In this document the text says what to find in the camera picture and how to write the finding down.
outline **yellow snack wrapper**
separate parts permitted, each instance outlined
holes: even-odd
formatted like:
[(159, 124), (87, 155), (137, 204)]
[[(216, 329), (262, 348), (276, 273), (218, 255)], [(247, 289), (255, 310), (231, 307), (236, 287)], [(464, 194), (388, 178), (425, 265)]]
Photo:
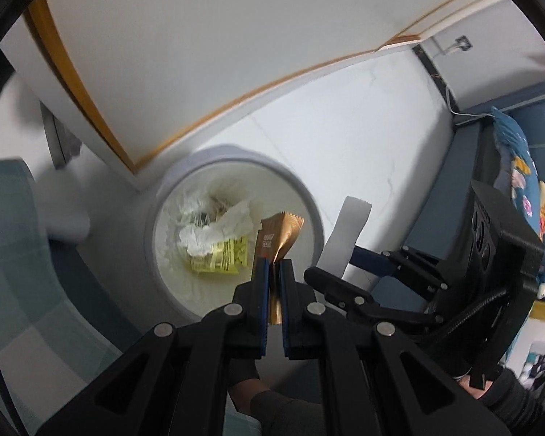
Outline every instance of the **yellow snack wrapper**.
[(234, 265), (248, 266), (248, 236), (234, 239)]
[(248, 236), (218, 242), (212, 254), (205, 257), (192, 257), (190, 265), (195, 272), (237, 274), (237, 266), (247, 266)]

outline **wall socket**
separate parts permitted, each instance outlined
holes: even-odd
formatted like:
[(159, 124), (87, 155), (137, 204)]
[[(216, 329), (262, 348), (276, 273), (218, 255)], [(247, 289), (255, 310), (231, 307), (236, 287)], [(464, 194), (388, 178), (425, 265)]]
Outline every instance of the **wall socket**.
[(465, 52), (472, 49), (472, 43), (468, 40), (468, 37), (466, 36), (457, 37), (456, 45)]

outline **trash can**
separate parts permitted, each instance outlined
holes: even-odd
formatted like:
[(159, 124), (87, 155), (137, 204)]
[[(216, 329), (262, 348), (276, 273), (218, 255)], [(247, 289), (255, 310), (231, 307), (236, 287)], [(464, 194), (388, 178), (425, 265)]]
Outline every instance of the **trash can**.
[[(234, 205), (249, 201), (254, 224), (248, 238), (248, 267), (238, 274), (194, 272), (184, 254), (174, 253), (173, 208), (175, 198), (198, 187), (217, 189)], [(303, 281), (306, 268), (317, 263), (323, 250), (323, 225), (311, 194), (284, 166), (262, 154), (235, 146), (217, 146), (191, 154), (164, 176), (149, 210), (145, 249), (158, 287), (177, 311), (192, 321), (214, 308), (230, 303), (237, 285), (250, 280), (254, 246), (260, 221), (280, 211), (305, 219), (303, 229), (287, 259), (292, 259), (295, 278)]]

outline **black cable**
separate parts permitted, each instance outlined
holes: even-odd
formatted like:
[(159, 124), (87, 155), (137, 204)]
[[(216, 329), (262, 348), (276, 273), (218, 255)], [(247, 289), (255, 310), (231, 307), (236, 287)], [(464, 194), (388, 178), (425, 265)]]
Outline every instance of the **black cable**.
[(494, 290), (486, 295), (483, 295), (478, 301), (471, 304), (468, 308), (464, 309), (462, 313), (456, 315), (448, 323), (446, 323), (442, 328), (437, 329), (436, 331), (426, 334), (418, 339), (417, 343), (420, 347), (428, 347), (433, 344), (437, 344), (443, 339), (446, 339), (450, 334), (455, 332), (460, 328), (464, 323), (469, 319), (476, 316), (480, 311), (484, 310), (488, 305), (497, 301), (504, 296), (509, 294), (510, 288), (503, 287)]

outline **crumpled tissue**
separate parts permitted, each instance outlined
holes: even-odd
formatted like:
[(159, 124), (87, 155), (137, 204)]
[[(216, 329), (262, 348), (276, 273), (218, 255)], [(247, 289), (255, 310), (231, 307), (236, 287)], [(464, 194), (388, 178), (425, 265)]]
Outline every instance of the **crumpled tissue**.
[(179, 232), (179, 245), (192, 257), (204, 257), (213, 251), (218, 242), (239, 239), (251, 233), (253, 227), (248, 201), (244, 200), (208, 225), (185, 225)]

